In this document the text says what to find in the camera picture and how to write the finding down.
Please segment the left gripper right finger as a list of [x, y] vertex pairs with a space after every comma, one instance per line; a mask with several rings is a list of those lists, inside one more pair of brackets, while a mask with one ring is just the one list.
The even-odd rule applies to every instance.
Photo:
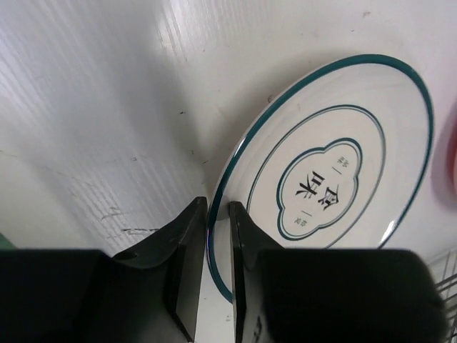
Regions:
[[228, 207], [237, 342], [443, 342], [445, 304], [404, 249], [285, 248]]

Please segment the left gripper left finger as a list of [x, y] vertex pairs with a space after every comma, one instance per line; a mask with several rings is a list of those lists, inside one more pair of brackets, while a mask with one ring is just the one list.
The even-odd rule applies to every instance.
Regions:
[[1, 251], [3, 342], [193, 342], [207, 201], [110, 257], [95, 249]]

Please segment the white plate with dark rim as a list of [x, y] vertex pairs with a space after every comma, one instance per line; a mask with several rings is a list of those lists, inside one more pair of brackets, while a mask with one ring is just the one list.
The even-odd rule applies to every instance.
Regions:
[[233, 299], [231, 202], [285, 248], [383, 248], [417, 197], [433, 129], [423, 78], [391, 56], [346, 57], [292, 83], [216, 183], [206, 251], [221, 296]]

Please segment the pink plastic plate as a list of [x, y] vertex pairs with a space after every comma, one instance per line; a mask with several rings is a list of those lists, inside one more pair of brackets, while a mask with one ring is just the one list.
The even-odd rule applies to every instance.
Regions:
[[449, 211], [456, 211], [456, 101], [436, 132], [433, 150], [431, 183], [437, 202]]

